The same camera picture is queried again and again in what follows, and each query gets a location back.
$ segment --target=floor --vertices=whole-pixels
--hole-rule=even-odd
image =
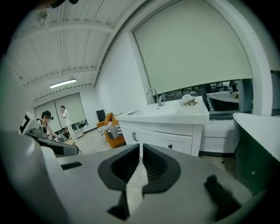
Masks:
[[[91,154],[111,149],[109,144],[104,141],[104,138],[100,135],[100,133],[97,130],[90,131],[82,137],[80,137],[79,141],[76,142],[76,145],[79,147],[82,154]],[[232,177],[235,177],[234,158],[221,158],[209,156],[199,157],[214,164],[216,167],[228,173]],[[126,196],[130,215],[133,214],[133,212],[142,202],[142,187],[147,183],[147,172],[142,163],[142,158],[139,158],[139,165],[126,186]]]

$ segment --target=white corrugated ceiling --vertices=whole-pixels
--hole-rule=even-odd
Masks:
[[[144,0],[66,0],[55,9],[31,11],[15,32],[7,52],[11,73],[35,100],[68,88],[93,85],[111,35],[122,18]],[[37,22],[41,11],[46,22]],[[77,82],[49,88],[76,78]]]

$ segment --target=faucet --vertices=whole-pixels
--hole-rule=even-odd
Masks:
[[[152,94],[153,94],[153,91],[155,92],[156,98],[157,98],[157,105],[158,105],[159,107],[162,106],[162,103],[161,103],[162,96],[158,97],[158,94],[157,94],[156,90],[153,89],[153,88],[150,88],[150,89],[147,90],[147,92],[146,92],[146,95],[147,95],[147,96],[148,96],[148,93],[149,93],[150,91],[152,91]]]

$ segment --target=ceiling light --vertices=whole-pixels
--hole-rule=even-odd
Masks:
[[[70,79],[70,80],[67,80],[67,81],[59,82],[59,83],[50,85],[49,87],[52,89],[54,87],[62,86],[62,85],[65,85],[65,84],[68,84],[68,83],[71,83],[71,82],[76,82],[76,79]]]

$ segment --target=white countertop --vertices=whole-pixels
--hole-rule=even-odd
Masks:
[[[235,121],[280,161],[280,117],[235,113]]]
[[[139,108],[131,115],[123,113],[116,116],[117,120],[150,122],[150,123],[171,123],[171,124],[206,124],[209,122],[209,112],[203,103],[202,97],[196,97],[194,106],[181,106],[179,100],[165,102],[159,107],[157,104],[147,105]]]

